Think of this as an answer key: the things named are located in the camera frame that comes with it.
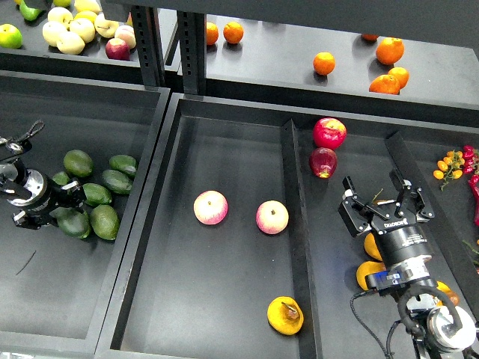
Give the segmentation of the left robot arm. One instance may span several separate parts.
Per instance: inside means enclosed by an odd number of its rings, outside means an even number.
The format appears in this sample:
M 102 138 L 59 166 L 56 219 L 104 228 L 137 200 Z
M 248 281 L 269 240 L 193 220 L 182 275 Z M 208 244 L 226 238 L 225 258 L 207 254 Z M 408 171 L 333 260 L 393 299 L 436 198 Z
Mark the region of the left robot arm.
M 17 227 L 38 230 L 46 225 L 58 225 L 52 215 L 59 208 L 82 213 L 86 196 L 77 179 L 65 185 L 57 184 L 39 170 L 27 168 L 21 156 L 31 148 L 33 138 L 44 127 L 38 120 L 23 135 L 1 138 L 1 197 L 19 208 L 13 215 Z

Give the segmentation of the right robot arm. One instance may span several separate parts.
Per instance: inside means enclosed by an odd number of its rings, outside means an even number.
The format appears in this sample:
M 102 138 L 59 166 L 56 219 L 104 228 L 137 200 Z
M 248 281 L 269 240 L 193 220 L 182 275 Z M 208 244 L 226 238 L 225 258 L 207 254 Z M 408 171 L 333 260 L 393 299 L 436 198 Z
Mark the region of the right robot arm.
M 403 325 L 417 358 L 440 358 L 459 352 L 464 358 L 477 358 L 473 349 L 478 327 L 473 318 L 451 297 L 440 290 L 427 268 L 432 251 L 421 224 L 434 217 L 422 188 L 390 173 L 398 195 L 377 202 L 361 198 L 350 177 L 344 177 L 344 194 L 338 207 L 340 216 L 354 237 L 373 236 L 381 256 L 381 267 L 360 275 L 362 295 L 390 295 L 397 304 L 399 319 L 394 331 Z

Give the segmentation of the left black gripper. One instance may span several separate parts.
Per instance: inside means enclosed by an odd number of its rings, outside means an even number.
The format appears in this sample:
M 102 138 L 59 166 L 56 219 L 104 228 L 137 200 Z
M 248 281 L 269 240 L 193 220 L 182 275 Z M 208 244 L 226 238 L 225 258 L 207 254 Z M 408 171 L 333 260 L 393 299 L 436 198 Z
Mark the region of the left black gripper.
M 51 187 L 41 172 L 25 169 L 21 179 L 8 183 L 7 201 L 19 208 L 19 212 L 12 217 L 17 227 L 39 230 L 42 226 L 56 224 L 51 216 L 54 204 L 57 207 L 79 209 L 86 201 L 86 195 L 77 179 L 63 186 L 54 182 Z

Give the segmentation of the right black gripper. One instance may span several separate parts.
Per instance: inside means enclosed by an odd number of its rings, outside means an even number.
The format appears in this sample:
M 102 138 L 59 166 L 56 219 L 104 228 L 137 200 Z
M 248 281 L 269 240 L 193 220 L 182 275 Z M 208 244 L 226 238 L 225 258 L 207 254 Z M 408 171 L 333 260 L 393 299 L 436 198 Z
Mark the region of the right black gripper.
M 344 194 L 338 212 L 353 237 L 369 231 L 375 238 L 382 261 L 388 270 L 400 266 L 419 266 L 432 259 L 432 250 L 420 223 L 435 217 L 423 188 L 414 186 L 398 169 L 390 179 L 398 192 L 394 216 L 360 197 L 349 176 L 342 184 Z

